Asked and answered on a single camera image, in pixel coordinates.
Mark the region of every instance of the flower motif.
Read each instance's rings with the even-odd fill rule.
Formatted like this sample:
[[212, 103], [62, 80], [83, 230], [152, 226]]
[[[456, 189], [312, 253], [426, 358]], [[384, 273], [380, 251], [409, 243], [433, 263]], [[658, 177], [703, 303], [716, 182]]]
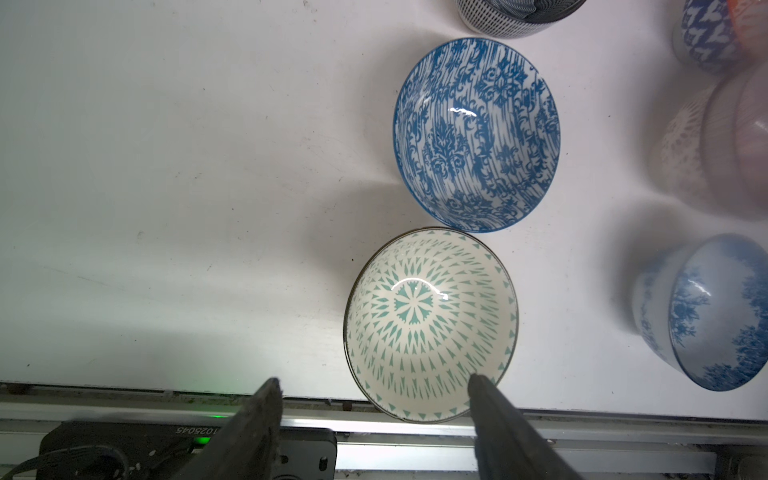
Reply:
[[530, 92], [523, 88], [523, 83], [528, 75], [522, 65], [512, 63], [507, 58], [499, 61], [495, 67], [486, 69], [477, 83], [477, 91], [480, 98], [488, 103], [494, 103], [499, 107], [506, 104], [512, 98], [522, 92], [528, 96], [526, 107], [530, 104]]
[[434, 295], [423, 280], [407, 281], [395, 295], [395, 314], [409, 325], [418, 325], [432, 312]]
[[480, 195], [457, 191], [445, 202], [445, 209], [453, 218], [461, 219], [468, 228], [477, 230], [486, 227], [482, 219], [497, 215], [493, 203]]
[[670, 331], [672, 340], [679, 346], [683, 345], [683, 338], [696, 336], [696, 326], [700, 319], [696, 308], [701, 305], [709, 305], [710, 299], [704, 293], [692, 294], [690, 285], [701, 285], [703, 280], [697, 268], [683, 272], [678, 280], [672, 300], [672, 318], [670, 319]]
[[424, 146], [424, 160], [439, 178], [455, 178], [466, 166], [470, 155], [469, 144], [464, 135], [444, 119], [435, 120], [434, 131], [428, 134]]

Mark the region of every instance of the bowl pattern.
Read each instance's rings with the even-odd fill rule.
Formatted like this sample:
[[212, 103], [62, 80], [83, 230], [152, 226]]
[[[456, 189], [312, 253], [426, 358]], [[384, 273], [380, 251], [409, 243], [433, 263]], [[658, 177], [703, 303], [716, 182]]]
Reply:
[[744, 59], [727, 0], [686, 0], [683, 42], [702, 70], [720, 74]]
[[768, 360], [768, 253], [734, 234], [665, 253], [637, 279], [633, 310], [665, 362], [705, 389], [738, 388]]
[[518, 307], [485, 245], [427, 228], [385, 245], [363, 268], [344, 320], [349, 368], [384, 412], [410, 422], [468, 410], [469, 376], [497, 383], [515, 349]]
[[723, 208], [710, 188], [701, 161], [701, 126], [715, 85], [683, 105], [667, 125], [649, 167], [663, 189], [699, 210], [720, 214]]
[[[710, 259], [719, 250], [722, 261]], [[688, 349], [704, 350], [712, 336], [720, 335], [714, 323], [740, 323], [723, 315], [713, 298], [716, 276], [722, 278], [723, 267], [740, 271], [736, 285], [740, 298], [733, 299], [731, 312], [745, 324], [737, 327], [730, 338], [731, 352], [719, 362], [700, 366], [700, 354]], [[721, 237], [697, 251], [677, 278], [670, 304], [670, 335], [680, 364], [691, 379], [709, 390], [732, 390], [749, 382], [768, 359], [768, 254], [751, 240], [738, 236]]]
[[507, 14], [492, 0], [456, 0], [458, 16], [471, 30], [496, 38], [522, 38], [554, 25], [531, 23]]
[[547, 84], [522, 55], [483, 38], [450, 41], [416, 65], [393, 130], [413, 196], [468, 232], [524, 218], [558, 166], [560, 123]]

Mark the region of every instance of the teal patterned bowl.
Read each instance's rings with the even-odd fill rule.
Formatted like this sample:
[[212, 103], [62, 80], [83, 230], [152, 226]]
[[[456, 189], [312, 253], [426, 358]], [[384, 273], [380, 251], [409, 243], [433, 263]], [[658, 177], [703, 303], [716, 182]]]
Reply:
[[407, 422], [469, 409], [467, 381], [498, 384], [518, 333], [515, 288], [485, 245], [449, 228], [404, 233], [363, 267], [349, 295], [344, 346], [368, 399]]

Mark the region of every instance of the blue patterned bowl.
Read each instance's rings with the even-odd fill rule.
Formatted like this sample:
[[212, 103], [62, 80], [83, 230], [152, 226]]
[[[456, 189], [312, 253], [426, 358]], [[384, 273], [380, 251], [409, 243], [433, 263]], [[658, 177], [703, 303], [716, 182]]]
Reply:
[[682, 49], [704, 71], [722, 74], [746, 57], [727, 0], [686, 0], [679, 28], [673, 41], [681, 40]]
[[732, 390], [768, 360], [768, 253], [736, 234], [663, 255], [637, 279], [648, 346], [705, 389]]
[[467, 232], [522, 220], [547, 193], [560, 155], [554, 98], [515, 50], [484, 38], [437, 47], [395, 108], [395, 156], [434, 218]]

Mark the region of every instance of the bowl rim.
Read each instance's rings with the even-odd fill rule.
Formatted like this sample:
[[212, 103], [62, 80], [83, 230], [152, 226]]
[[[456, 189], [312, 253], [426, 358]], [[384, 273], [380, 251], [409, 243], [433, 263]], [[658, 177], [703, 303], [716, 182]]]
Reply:
[[701, 249], [703, 249], [705, 246], [709, 245], [710, 243], [721, 241], [723, 238], [737, 238], [737, 239], [745, 240], [753, 245], [756, 245], [766, 254], [766, 259], [768, 260], [768, 252], [766, 252], [765, 248], [763, 248], [762, 245], [757, 243], [755, 240], [752, 240], [751, 238], [747, 237], [746, 235], [742, 235], [740, 233], [721, 233], [719, 235], [715, 235], [714, 237], [710, 237], [706, 240], [702, 240], [699, 243], [697, 243], [696, 246], [690, 250], [690, 252], [687, 253], [685, 260], [677, 269], [677, 272], [675, 273], [675, 277], [674, 277], [674, 284], [672, 286], [672, 291], [670, 292], [669, 304], [667, 305], [667, 333], [669, 335], [670, 345], [672, 345], [672, 353], [674, 354], [675, 361], [680, 366], [680, 369], [683, 371], [685, 376], [688, 377], [688, 379], [690, 379], [693, 383], [697, 384], [701, 388], [709, 390], [711, 392], [729, 392], [731, 390], [735, 390], [742, 386], [745, 386], [747, 383], [751, 382], [752, 379], [754, 379], [763, 370], [763, 367], [765, 367], [766, 363], [768, 362], [768, 356], [766, 356], [765, 360], [763, 361], [763, 366], [760, 367], [760, 370], [758, 370], [757, 373], [755, 373], [753, 376], [751, 376], [746, 382], [742, 383], [741, 385], [728, 390], [715, 390], [715, 389], [708, 388], [704, 385], [701, 385], [695, 379], [695, 377], [691, 375], [690, 372], [688, 372], [688, 369], [680, 361], [680, 356], [677, 355], [677, 347], [675, 346], [672, 338], [672, 304], [675, 298], [675, 290], [677, 290], [677, 283], [680, 281], [680, 275], [683, 273], [683, 271], [685, 270], [685, 267], [688, 265], [688, 263], [694, 257], [694, 255], [696, 255], [696, 253], [698, 253]]
[[478, 240], [476, 237], [473, 237], [472, 235], [467, 234], [466, 232], [462, 230], [458, 230], [451, 227], [421, 227], [421, 228], [415, 228], [413, 230], [409, 230], [405, 233], [401, 233], [400, 235], [392, 238], [389, 242], [385, 243], [384, 245], [379, 248], [376, 253], [374, 253], [366, 262], [365, 265], [362, 266], [362, 269], [360, 270], [360, 273], [358, 273], [357, 278], [355, 278], [355, 283], [352, 285], [352, 289], [349, 291], [349, 297], [347, 297], [346, 301], [346, 307], [344, 309], [344, 325], [342, 328], [342, 338], [344, 340], [344, 357], [346, 358], [346, 365], [349, 368], [349, 373], [352, 375], [352, 378], [355, 380], [355, 384], [357, 384], [357, 387], [360, 389], [360, 392], [368, 399], [369, 402], [373, 404], [373, 406], [376, 407], [380, 412], [384, 412], [385, 414], [391, 416], [394, 419], [402, 420], [403, 422], [407, 423], [414, 423], [417, 425], [430, 425], [430, 424], [436, 424], [436, 423], [443, 423], [447, 422], [449, 420], [457, 419], [461, 416], [463, 416], [466, 412], [470, 410], [471, 407], [468, 407], [466, 410], [462, 411], [461, 413], [458, 413], [456, 415], [452, 415], [449, 417], [446, 417], [444, 419], [439, 420], [429, 420], [428, 422], [419, 422], [417, 420], [412, 419], [404, 419], [403, 417], [397, 416], [391, 412], [387, 412], [386, 409], [379, 406], [379, 404], [370, 396], [368, 395], [368, 392], [360, 385], [360, 381], [357, 378], [357, 375], [355, 374], [355, 370], [352, 368], [352, 361], [349, 359], [349, 346], [346, 342], [346, 329], [347, 329], [347, 322], [349, 321], [349, 308], [352, 305], [352, 297], [355, 295], [355, 291], [357, 290], [357, 286], [360, 283], [360, 279], [362, 279], [362, 275], [368, 270], [368, 266], [371, 264], [372, 261], [374, 261], [381, 252], [384, 251], [385, 248], [389, 247], [393, 243], [395, 243], [397, 240], [400, 240], [403, 237], [407, 237], [408, 235], [416, 232], [422, 232], [426, 230], [447, 230], [455, 233], [460, 233], [461, 235], [464, 235], [466, 237], [471, 238], [475, 242], [479, 243], [483, 246], [496, 260], [498, 265], [502, 268], [503, 274], [507, 277], [507, 280], [509, 280], [509, 287], [512, 289], [512, 293], [515, 295], [515, 315], [517, 316], [517, 328], [515, 329], [515, 341], [512, 342], [512, 353], [509, 354], [509, 358], [507, 359], [507, 364], [504, 366], [504, 371], [498, 376], [496, 379], [496, 383], [494, 383], [494, 386], [497, 386], [502, 378], [504, 378], [504, 375], [507, 373], [507, 370], [509, 370], [509, 366], [512, 364], [512, 357], [515, 356], [515, 350], [518, 346], [518, 338], [520, 338], [520, 300], [518, 299], [518, 293], [517, 290], [515, 290], [515, 284], [512, 282], [512, 278], [509, 276], [509, 272], [507, 271], [507, 267], [504, 266], [501, 259], [499, 259], [496, 256], [496, 253], [494, 253], [493, 250], [488, 248], [488, 245], [485, 245], [485, 243]]
[[397, 148], [397, 120], [399, 118], [399, 113], [400, 113], [400, 107], [399, 107], [400, 100], [402, 98], [402, 92], [405, 89], [404, 87], [406, 86], [406, 84], [409, 82], [409, 80], [413, 76], [413, 72], [417, 69], [417, 67], [419, 65], [422, 64], [422, 62], [425, 60], [425, 58], [427, 58], [428, 56], [432, 55], [434, 52], [436, 52], [436, 51], [438, 51], [438, 50], [440, 50], [442, 48], [445, 48], [445, 47], [447, 47], [450, 44], [457, 43], [457, 42], [460, 42], [460, 41], [467, 41], [467, 40], [469, 40], [469, 41], [486, 41], [488, 43], [495, 43], [495, 44], [501, 45], [504, 48], [508, 48], [509, 50], [512, 50], [517, 55], [520, 55], [523, 58], [523, 60], [525, 60], [534, 69], [534, 71], [537, 74], [539, 74], [539, 76], [541, 77], [542, 81], [547, 86], [547, 90], [550, 93], [550, 96], [551, 96], [551, 99], [552, 99], [552, 104], [554, 106], [554, 115], [558, 119], [558, 125], [560, 125], [560, 113], [558, 112], [558, 105], [557, 105], [557, 102], [554, 99], [554, 95], [552, 94], [552, 90], [549, 89], [549, 84], [547, 84], [547, 81], [544, 79], [544, 76], [541, 75], [541, 72], [539, 72], [538, 68], [536, 68], [536, 66], [533, 65], [533, 63], [530, 60], [528, 60], [528, 58], [525, 55], [520, 53], [518, 50], [510, 47], [509, 45], [503, 44], [500, 41], [492, 40], [490, 38], [483, 38], [483, 37], [461, 37], [461, 38], [454, 38], [453, 40], [448, 40], [448, 41], [446, 41], [446, 42], [444, 42], [444, 43], [434, 47], [432, 50], [428, 51], [426, 53], [426, 55], [421, 57], [421, 59], [419, 59], [419, 61], [416, 62], [416, 65], [414, 65], [413, 68], [411, 68], [411, 71], [408, 73], [408, 76], [406, 77], [406, 79], [404, 80], [402, 85], [400, 86], [400, 92], [397, 94], [397, 100], [395, 101], [395, 113], [392, 116], [392, 149], [395, 151], [395, 161], [397, 163], [397, 169], [400, 172], [400, 177], [402, 178], [402, 182], [405, 184], [406, 188], [408, 188], [408, 192], [411, 193], [411, 196], [416, 200], [416, 202], [421, 206], [421, 208], [423, 208], [424, 211], [426, 213], [428, 213], [432, 218], [434, 218], [438, 222], [443, 223], [444, 225], [446, 225], [446, 226], [448, 226], [448, 227], [450, 227], [450, 228], [452, 228], [454, 230], [460, 230], [462, 232], [467, 232], [467, 233], [493, 233], [493, 232], [498, 232], [500, 230], [504, 230], [505, 228], [509, 228], [512, 225], [516, 225], [516, 224], [522, 222], [528, 215], [530, 215], [534, 210], [536, 210], [536, 207], [538, 207], [541, 204], [541, 202], [544, 200], [544, 197], [547, 196], [547, 193], [549, 192], [549, 189], [551, 188], [552, 184], [554, 183], [554, 176], [558, 172], [558, 166], [560, 165], [560, 153], [562, 152], [562, 143], [563, 143], [562, 142], [562, 136], [563, 136], [562, 129], [560, 130], [560, 148], [558, 149], [558, 154], [554, 157], [554, 166], [552, 168], [552, 180], [550, 180], [549, 185], [547, 186], [547, 189], [544, 192], [544, 195], [541, 196], [539, 201], [533, 206], [533, 208], [531, 208], [531, 210], [529, 212], [524, 214], [522, 217], [520, 217], [516, 221], [514, 221], [512, 223], [507, 223], [506, 225], [503, 225], [503, 226], [501, 226], [499, 228], [488, 229], [488, 230], [486, 230], [486, 229], [484, 229], [484, 230], [464, 229], [464, 228], [462, 228], [462, 227], [460, 227], [458, 225], [454, 225], [453, 223], [450, 223], [450, 222], [442, 219], [431, 208], [427, 208], [427, 206], [416, 195], [416, 193], [411, 188], [411, 185], [406, 180], [406, 175], [402, 171], [402, 160], [400, 159], [400, 153], [399, 153], [398, 148]]
[[574, 2], [570, 7], [566, 8], [563, 12], [561, 12], [561, 14], [564, 13], [564, 15], [562, 15], [560, 17], [557, 17], [555, 19], [550, 19], [550, 20], [547, 20], [545, 22], [531, 22], [530, 20], [526, 20], [525, 18], [517, 18], [514, 15], [510, 15], [507, 12], [504, 12], [503, 10], [501, 10], [496, 5], [493, 5], [488, 0], [474, 0], [474, 1], [475, 2], [481, 2], [481, 3], [485, 4], [488, 8], [493, 10], [494, 13], [504, 17], [505, 19], [507, 19], [507, 20], [509, 20], [511, 22], [521, 23], [523, 25], [553, 25], [553, 24], [559, 22], [560, 20], [564, 20], [564, 19], [570, 17], [571, 15], [573, 15], [579, 8], [584, 6], [584, 3], [587, 2], [587, 0], [576, 0], [576, 2]]

